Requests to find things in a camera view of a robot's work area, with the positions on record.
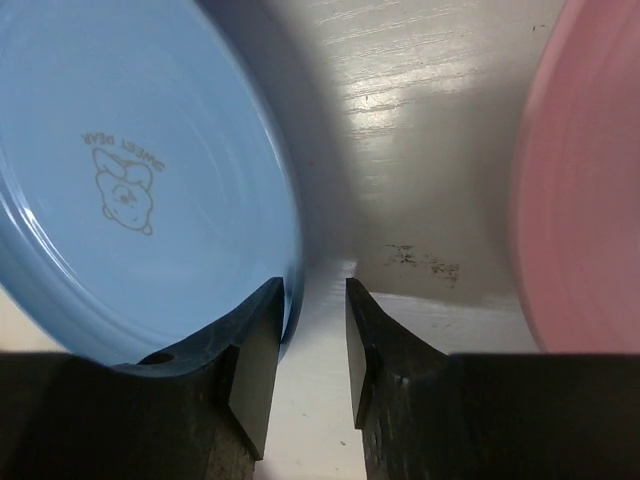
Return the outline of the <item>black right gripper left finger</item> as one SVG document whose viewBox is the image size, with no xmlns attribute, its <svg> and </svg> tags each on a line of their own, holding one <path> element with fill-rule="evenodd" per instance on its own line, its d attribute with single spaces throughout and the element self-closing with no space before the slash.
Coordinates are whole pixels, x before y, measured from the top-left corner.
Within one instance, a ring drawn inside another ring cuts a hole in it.
<svg viewBox="0 0 640 480">
<path fill-rule="evenodd" d="M 5 479 L 249 479 L 263 458 L 283 282 L 136 364 L 1 357 Z"/>
</svg>

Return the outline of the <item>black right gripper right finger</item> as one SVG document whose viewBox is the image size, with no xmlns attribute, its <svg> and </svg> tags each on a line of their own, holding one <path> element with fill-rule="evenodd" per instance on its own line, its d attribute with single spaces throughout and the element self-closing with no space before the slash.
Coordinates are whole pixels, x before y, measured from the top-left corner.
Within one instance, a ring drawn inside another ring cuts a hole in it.
<svg viewBox="0 0 640 480">
<path fill-rule="evenodd" d="M 639 359 L 444 354 L 346 282 L 355 427 L 371 479 L 635 479 Z"/>
</svg>

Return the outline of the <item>blue plate with bear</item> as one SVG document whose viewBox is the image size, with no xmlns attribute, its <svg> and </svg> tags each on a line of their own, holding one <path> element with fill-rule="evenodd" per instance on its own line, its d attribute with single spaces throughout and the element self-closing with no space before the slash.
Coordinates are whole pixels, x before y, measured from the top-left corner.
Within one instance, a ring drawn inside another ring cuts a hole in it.
<svg viewBox="0 0 640 480">
<path fill-rule="evenodd" d="M 278 129 L 200 1 L 1 5 L 1 284 L 66 350 L 135 363 L 284 281 L 303 238 Z"/>
</svg>

